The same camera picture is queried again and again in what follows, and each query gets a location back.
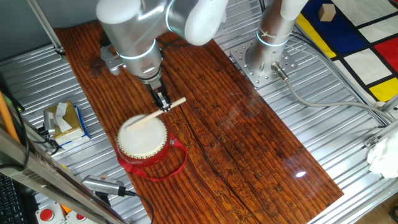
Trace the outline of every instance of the red button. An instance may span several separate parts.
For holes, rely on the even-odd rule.
[[[40,219],[43,221],[50,221],[54,217],[54,213],[48,208],[42,210],[40,213]]]
[[[79,221],[83,221],[86,217],[84,217],[83,215],[77,214],[76,218]]]

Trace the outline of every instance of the drumhead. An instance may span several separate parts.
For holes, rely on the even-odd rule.
[[[128,119],[119,130],[116,140],[118,147],[131,158],[147,159],[154,156],[162,150],[167,140],[166,126],[159,118],[135,124],[133,129],[126,130],[127,125],[144,116],[137,115]]]

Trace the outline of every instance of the white tissue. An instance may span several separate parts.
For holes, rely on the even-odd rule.
[[[66,103],[59,103],[57,106],[57,111],[55,112],[55,121],[61,129],[61,132],[68,131],[72,127],[62,118],[67,112],[68,105]]]
[[[398,130],[377,143],[368,153],[369,170],[380,173],[384,178],[398,176]]]

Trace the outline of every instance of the wooden tabletop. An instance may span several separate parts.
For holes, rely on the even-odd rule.
[[[108,71],[97,22],[56,32],[116,147],[125,120],[158,108],[137,77],[125,69],[118,76]],[[161,182],[130,175],[137,193],[152,202],[156,223],[306,223],[343,195],[214,40],[202,47],[168,46],[165,54],[162,77],[170,97],[187,102],[160,119],[187,147],[188,161]],[[171,151],[155,175],[171,173],[182,158]]]

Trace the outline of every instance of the drumstick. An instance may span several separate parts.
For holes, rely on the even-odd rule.
[[[186,100],[187,99],[185,97],[183,97],[183,98],[181,98],[179,100],[174,101],[174,103],[170,107],[170,110],[173,109],[174,107],[184,103]],[[147,115],[147,116],[145,116],[145,117],[143,117],[143,118],[141,118],[141,119],[139,119],[139,120],[127,125],[125,129],[127,131],[131,130],[134,125],[141,124],[141,123],[143,123],[143,122],[145,122],[145,121],[147,121],[149,119],[152,119],[152,118],[155,118],[155,117],[161,115],[162,113],[164,113],[164,111],[162,111],[162,110],[155,111],[155,112],[151,113],[150,115]]]

